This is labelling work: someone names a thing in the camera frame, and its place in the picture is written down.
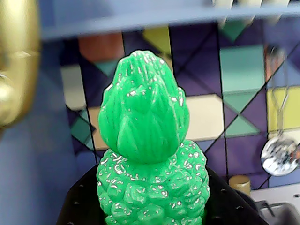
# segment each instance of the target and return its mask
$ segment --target green plastic figure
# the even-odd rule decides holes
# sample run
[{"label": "green plastic figure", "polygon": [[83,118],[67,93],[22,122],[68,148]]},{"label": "green plastic figure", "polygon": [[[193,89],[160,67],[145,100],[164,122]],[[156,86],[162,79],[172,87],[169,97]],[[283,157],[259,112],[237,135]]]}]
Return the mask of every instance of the green plastic figure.
[{"label": "green plastic figure", "polygon": [[185,93],[150,51],[118,63],[99,114],[109,149],[97,172],[108,225],[201,225],[210,196],[206,158],[185,140]]}]

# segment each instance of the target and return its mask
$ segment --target black plastic stand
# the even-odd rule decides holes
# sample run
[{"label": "black plastic stand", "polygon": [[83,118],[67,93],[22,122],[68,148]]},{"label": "black plastic stand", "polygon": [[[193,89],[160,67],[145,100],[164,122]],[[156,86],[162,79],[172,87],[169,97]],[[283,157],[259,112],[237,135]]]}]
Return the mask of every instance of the black plastic stand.
[{"label": "black plastic stand", "polygon": [[[268,225],[228,184],[207,168],[211,196],[206,225]],[[96,193],[97,165],[69,190],[56,225],[105,225]]]}]

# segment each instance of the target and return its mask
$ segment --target gray object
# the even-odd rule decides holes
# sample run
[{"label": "gray object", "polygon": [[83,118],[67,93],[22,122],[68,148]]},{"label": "gray object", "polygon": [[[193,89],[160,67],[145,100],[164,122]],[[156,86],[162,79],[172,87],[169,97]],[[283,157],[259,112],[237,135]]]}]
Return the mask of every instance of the gray object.
[{"label": "gray object", "polygon": [[261,216],[269,225],[299,225],[300,214],[297,209],[289,203],[276,203],[261,205]]},{"label": "gray object", "polygon": [[288,7],[214,8],[211,0],[40,0],[43,40],[112,31],[137,30],[145,26],[219,21],[224,18],[297,16],[300,4]]}]

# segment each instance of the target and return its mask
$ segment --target gold object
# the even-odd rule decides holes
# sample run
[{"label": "gold object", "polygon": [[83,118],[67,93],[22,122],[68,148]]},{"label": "gold object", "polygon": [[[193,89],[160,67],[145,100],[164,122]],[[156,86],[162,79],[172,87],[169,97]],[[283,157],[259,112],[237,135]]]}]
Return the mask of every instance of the gold object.
[{"label": "gold object", "polygon": [[35,0],[0,2],[0,129],[30,109],[38,76],[40,32]]},{"label": "gold object", "polygon": [[250,179],[244,175],[233,176],[229,179],[229,186],[235,190],[243,192],[250,196],[251,186]]}]

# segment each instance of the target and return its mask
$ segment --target green artichoke figure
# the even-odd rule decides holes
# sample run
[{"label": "green artichoke figure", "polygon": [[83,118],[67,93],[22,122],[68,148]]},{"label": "green artichoke figure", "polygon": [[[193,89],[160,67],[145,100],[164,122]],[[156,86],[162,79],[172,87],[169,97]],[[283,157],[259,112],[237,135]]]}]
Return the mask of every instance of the green artichoke figure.
[{"label": "green artichoke figure", "polygon": [[99,114],[109,146],[97,171],[108,225],[201,225],[210,196],[206,158],[185,140],[185,93],[150,51],[118,63]]}]

